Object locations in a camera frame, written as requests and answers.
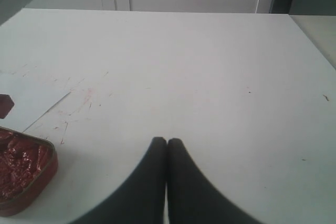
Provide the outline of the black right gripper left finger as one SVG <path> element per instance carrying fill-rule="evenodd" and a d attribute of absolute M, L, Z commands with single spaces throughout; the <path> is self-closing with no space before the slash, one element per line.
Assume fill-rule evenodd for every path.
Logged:
<path fill-rule="evenodd" d="M 167 141 L 154 137 L 118 189 L 73 223 L 163 223 L 166 168 Z"/>

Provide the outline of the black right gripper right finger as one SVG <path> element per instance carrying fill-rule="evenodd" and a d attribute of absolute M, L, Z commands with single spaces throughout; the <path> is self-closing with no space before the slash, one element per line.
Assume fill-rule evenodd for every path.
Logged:
<path fill-rule="evenodd" d="M 259 223 L 212 185 L 180 139 L 168 141 L 167 157 L 170 223 Z"/>

